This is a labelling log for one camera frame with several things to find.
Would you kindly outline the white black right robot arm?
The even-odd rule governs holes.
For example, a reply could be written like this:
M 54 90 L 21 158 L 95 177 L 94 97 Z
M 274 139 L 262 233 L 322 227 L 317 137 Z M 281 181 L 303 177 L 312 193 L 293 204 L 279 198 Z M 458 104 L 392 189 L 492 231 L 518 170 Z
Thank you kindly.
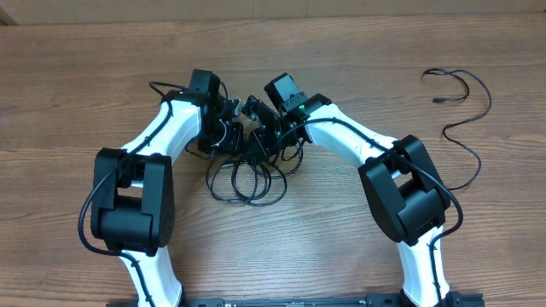
M 412 306 L 458 306 L 444 278 L 441 240 L 445 212 L 454 203 L 423 143 L 415 136 L 383 136 L 345 115 L 321 94 L 307 96 L 283 73 L 264 88 L 268 107 L 249 96 L 241 112 L 258 123 L 248 154 L 275 161 L 299 141 L 327 148 L 357 168 L 370 212 L 396 242 L 404 272 L 401 299 Z

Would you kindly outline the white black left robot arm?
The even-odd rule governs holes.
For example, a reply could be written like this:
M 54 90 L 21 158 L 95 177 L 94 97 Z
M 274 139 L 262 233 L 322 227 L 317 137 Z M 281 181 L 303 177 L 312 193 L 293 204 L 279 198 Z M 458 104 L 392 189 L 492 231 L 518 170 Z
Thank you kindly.
M 103 148 L 93 188 L 78 217 L 89 251 L 120 258 L 137 290 L 136 306 L 184 306 L 167 244 L 175 224 L 172 167 L 191 142 L 211 157 L 242 146 L 240 100 L 211 71 L 195 69 L 189 85 L 168 84 L 160 110 L 133 141 Z

